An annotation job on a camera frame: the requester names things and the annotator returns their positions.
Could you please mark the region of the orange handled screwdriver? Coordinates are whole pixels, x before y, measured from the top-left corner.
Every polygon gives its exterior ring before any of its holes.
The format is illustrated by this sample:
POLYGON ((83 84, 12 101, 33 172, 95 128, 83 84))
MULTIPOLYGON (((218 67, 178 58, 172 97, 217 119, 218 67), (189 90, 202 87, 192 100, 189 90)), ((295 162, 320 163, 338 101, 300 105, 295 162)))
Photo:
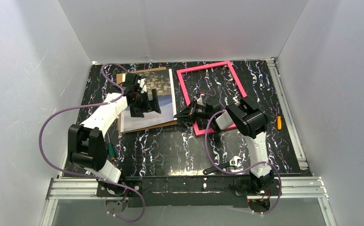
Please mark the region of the orange handled screwdriver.
POLYGON ((280 115, 277 116, 277 130, 282 129, 282 117, 280 115))

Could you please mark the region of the pink photo frame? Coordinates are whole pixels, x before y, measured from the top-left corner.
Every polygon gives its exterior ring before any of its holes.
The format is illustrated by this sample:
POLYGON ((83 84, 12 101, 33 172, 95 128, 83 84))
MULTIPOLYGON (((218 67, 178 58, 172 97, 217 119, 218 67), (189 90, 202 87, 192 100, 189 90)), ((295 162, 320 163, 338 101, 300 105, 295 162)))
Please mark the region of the pink photo frame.
POLYGON ((223 67, 226 68, 226 71, 230 73, 231 77, 232 77, 232 82, 235 84, 236 88, 237 88, 237 93, 241 95, 241 97, 246 97, 247 94, 244 91, 244 88, 237 76, 237 73, 235 72, 232 64, 230 61, 222 61, 222 62, 216 62, 216 63, 211 63, 211 64, 205 64, 205 65, 200 65, 200 66, 194 66, 194 67, 189 67, 189 68, 184 68, 184 69, 179 69, 176 71, 177 73, 177 78, 179 80, 179 84, 181 87, 181 91, 185 100, 186 105, 189 105, 192 103, 193 100, 198 101, 201 97, 203 97, 205 95, 205 93, 201 92, 198 93, 198 97, 196 94, 192 95, 192 98, 190 98, 190 95, 188 93, 188 90, 186 88, 186 84, 185 84, 185 80, 184 80, 184 75, 187 73, 192 73, 192 72, 197 72, 197 71, 203 71, 203 70, 207 70, 207 69, 214 69, 214 68, 218 68, 218 67, 223 67))

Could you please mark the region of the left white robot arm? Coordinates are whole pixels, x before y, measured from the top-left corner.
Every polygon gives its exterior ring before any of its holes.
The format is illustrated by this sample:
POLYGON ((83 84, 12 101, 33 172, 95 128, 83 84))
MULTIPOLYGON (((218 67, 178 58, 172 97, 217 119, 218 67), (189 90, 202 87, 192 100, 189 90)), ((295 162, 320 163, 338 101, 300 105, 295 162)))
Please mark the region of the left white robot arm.
POLYGON ((103 104, 81 124, 73 124, 68 130, 68 160, 85 168, 97 177, 117 183, 121 171, 109 160, 105 135, 121 112, 130 110, 131 117, 143 118, 145 113, 161 109, 155 89, 147 91, 147 78, 126 73, 120 87, 106 95, 103 104))

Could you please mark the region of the landscape photo print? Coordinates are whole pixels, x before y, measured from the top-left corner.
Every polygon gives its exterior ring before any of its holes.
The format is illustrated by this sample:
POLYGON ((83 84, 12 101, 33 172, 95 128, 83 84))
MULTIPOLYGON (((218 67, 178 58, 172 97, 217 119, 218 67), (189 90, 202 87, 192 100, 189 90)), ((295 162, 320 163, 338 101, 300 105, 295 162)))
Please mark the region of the landscape photo print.
POLYGON ((130 116, 130 107, 121 112, 118 119, 119 133, 129 133, 145 129, 175 125, 176 103, 172 70, 165 67, 131 72, 145 78, 145 88, 149 100, 152 100, 152 89, 157 90, 161 113, 154 111, 144 113, 144 118, 130 116))

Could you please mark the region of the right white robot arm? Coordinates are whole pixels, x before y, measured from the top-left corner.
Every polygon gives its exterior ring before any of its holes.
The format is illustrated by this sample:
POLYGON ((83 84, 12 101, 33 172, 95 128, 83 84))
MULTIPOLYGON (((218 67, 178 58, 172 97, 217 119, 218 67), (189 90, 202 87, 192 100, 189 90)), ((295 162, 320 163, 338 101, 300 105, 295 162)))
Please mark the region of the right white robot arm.
POLYGON ((255 102, 244 97, 238 102, 223 106, 216 97, 203 99, 196 94, 192 101, 174 117, 180 121, 208 120, 208 127, 220 132, 232 125, 245 137, 251 168, 248 191, 266 191, 273 182, 273 170, 268 165, 266 133, 269 119, 255 102))

